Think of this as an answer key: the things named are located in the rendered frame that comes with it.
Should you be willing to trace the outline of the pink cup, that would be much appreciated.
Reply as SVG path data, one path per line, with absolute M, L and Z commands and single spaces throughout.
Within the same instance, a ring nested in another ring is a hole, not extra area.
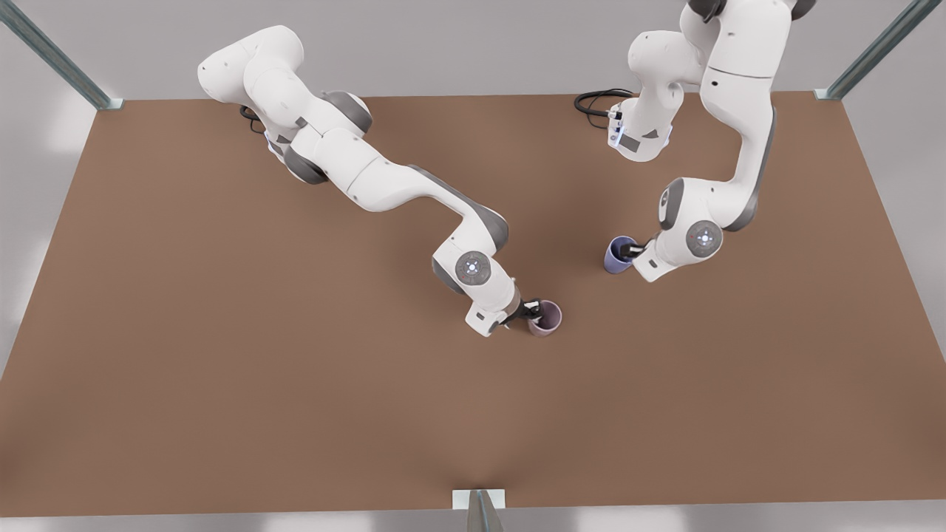
M 529 330 L 536 337 L 547 337 L 560 326 L 563 314 L 554 301 L 541 300 L 534 306 L 535 317 L 529 319 Z

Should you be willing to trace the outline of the purple cup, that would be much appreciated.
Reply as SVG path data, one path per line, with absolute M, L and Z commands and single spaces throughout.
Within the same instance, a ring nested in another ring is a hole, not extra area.
M 605 270 L 607 270 L 611 275 L 619 275 L 619 273 L 627 270 L 633 263 L 634 257 L 626 256 L 622 253 L 622 248 L 625 247 L 636 247 L 638 242 L 635 239 L 629 238 L 629 236 L 616 236 L 609 243 L 608 249 L 605 252 L 604 264 Z

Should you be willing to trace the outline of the silver frame post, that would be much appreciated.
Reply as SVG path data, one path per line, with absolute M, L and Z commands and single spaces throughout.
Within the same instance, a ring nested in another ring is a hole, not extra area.
M 452 508 L 466 511 L 466 532 L 505 532 L 497 512 L 506 508 L 505 489 L 454 489 Z
M 33 20 L 13 3 L 0 0 L 0 22 L 25 43 L 51 70 L 60 75 L 95 110 L 121 110 L 124 100 L 107 95 L 44 33 Z
M 911 0 L 908 6 L 868 45 L 851 64 L 838 75 L 827 88 L 813 91 L 817 100 L 841 101 L 861 82 L 866 75 L 878 67 L 888 54 L 919 24 L 922 23 L 943 0 Z

